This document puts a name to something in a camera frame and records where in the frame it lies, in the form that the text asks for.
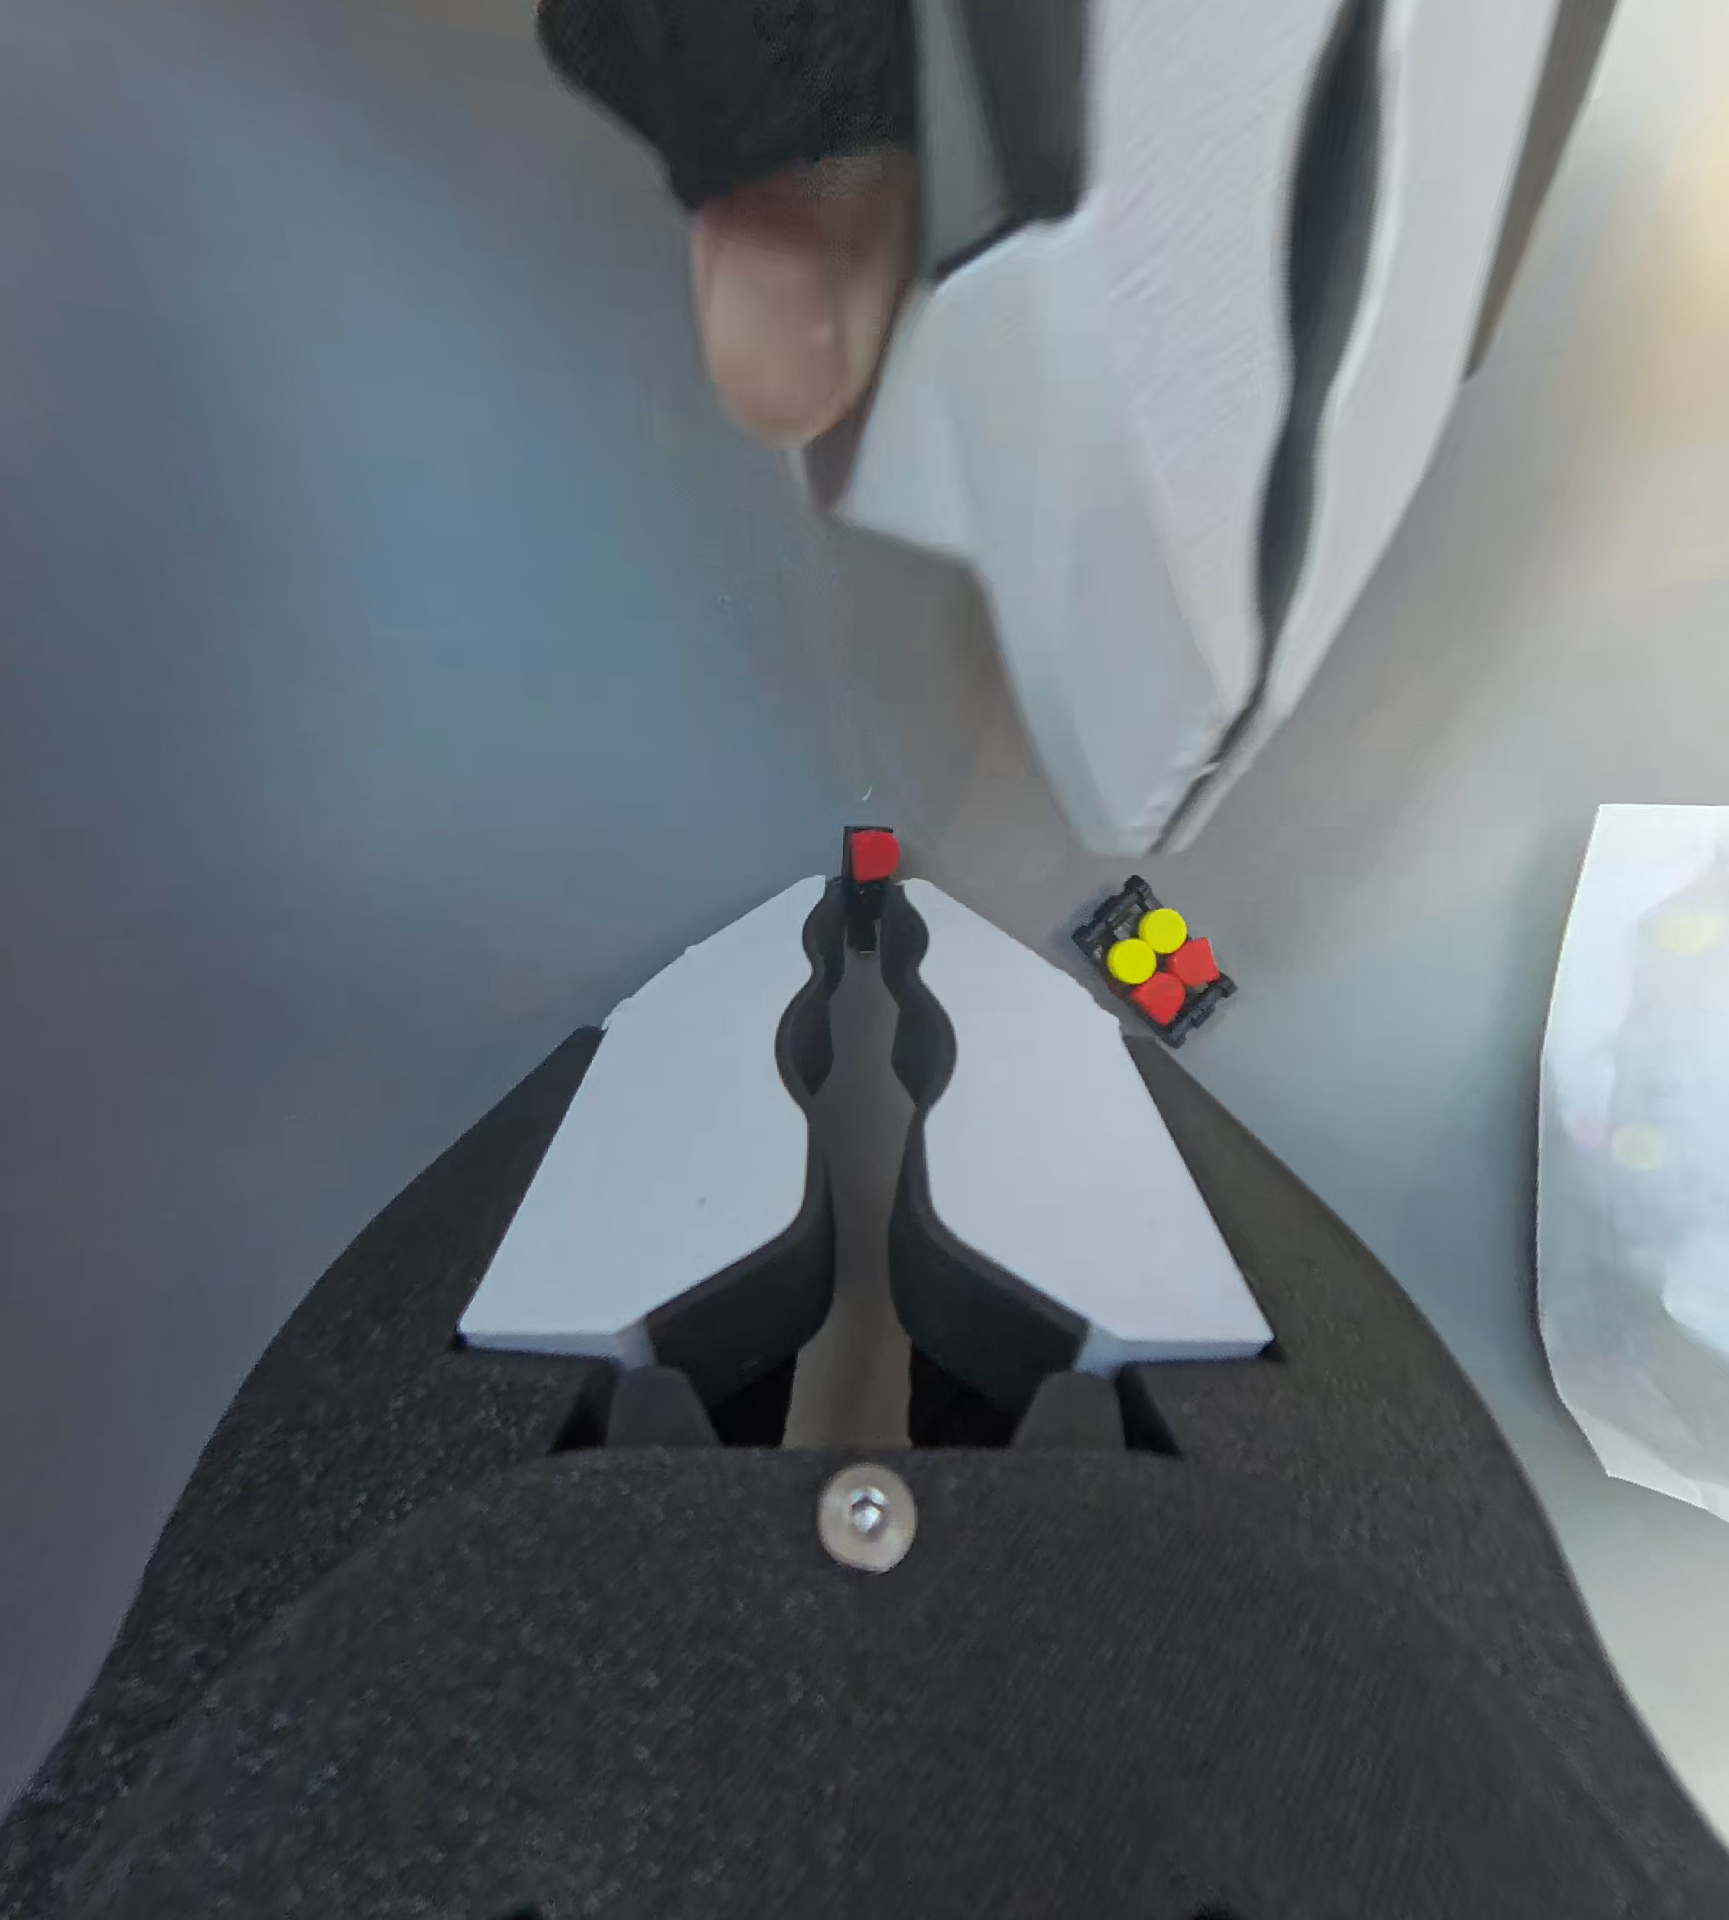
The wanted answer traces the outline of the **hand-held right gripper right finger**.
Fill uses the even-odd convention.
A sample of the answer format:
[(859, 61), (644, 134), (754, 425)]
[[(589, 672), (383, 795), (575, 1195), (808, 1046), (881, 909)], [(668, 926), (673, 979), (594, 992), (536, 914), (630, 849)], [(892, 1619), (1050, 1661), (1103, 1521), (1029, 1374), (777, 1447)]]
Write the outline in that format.
[(940, 1368), (1246, 1361), (1272, 1329), (1132, 1057), (1068, 972), (928, 880), (882, 898), (912, 1099), (890, 1287)]

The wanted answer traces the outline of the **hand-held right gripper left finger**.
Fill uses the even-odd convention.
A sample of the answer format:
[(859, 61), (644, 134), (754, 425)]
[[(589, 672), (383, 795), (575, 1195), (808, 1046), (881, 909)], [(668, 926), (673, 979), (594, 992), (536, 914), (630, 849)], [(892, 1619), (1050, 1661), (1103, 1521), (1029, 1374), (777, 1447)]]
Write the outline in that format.
[(622, 999), (461, 1342), (651, 1357), (660, 1312), (806, 1224), (837, 972), (839, 895), (804, 875)]

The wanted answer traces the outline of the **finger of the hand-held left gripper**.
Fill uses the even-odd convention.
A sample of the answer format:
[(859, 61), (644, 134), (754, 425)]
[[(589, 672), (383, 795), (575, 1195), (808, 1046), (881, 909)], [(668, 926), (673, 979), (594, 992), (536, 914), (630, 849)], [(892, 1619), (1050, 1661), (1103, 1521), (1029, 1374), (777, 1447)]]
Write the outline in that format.
[(1261, 720), (1353, 333), (1350, 4), (918, 4), (924, 268), (841, 476), (973, 567), (1093, 852)]
[(1261, 660), (1164, 823), (1179, 849), (1349, 625), (1462, 384), (1558, 4), (1349, 4), (1293, 170), (1289, 395), (1243, 579)]

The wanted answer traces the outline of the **black red yellow brick plate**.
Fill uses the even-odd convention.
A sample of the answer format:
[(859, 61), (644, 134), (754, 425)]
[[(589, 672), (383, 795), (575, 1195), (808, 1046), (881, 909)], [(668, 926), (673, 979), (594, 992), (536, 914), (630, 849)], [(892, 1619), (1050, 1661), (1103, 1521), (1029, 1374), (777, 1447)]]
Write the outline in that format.
[(1132, 873), (1075, 922), (1068, 942), (1149, 1038), (1181, 1049), (1238, 983), (1210, 938)]

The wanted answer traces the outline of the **small red lego piece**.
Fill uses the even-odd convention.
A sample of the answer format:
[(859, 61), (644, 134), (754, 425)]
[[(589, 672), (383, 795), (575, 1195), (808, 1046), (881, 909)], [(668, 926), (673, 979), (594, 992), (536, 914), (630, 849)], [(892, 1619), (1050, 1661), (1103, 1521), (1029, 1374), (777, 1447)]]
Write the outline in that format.
[(895, 828), (846, 826), (842, 830), (842, 903), (849, 950), (877, 952), (877, 934), (887, 894), (899, 882), (900, 841)]

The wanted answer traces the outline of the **torn printed white paper bag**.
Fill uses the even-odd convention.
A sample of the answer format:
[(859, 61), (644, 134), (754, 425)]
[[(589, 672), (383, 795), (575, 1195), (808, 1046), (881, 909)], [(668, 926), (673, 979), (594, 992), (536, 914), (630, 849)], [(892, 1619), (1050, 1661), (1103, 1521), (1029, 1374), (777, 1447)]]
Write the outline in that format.
[(1602, 1469), (1729, 1523), (1729, 805), (1597, 810), (1543, 1040), (1535, 1268)]

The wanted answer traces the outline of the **person's left hand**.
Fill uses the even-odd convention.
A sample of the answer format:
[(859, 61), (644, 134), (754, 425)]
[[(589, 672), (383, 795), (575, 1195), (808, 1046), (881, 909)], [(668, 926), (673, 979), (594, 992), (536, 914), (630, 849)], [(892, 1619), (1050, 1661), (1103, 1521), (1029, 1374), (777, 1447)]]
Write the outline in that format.
[(785, 165), (691, 222), (702, 362), (728, 420), (785, 455), (813, 510), (841, 502), (922, 254), (907, 146)]

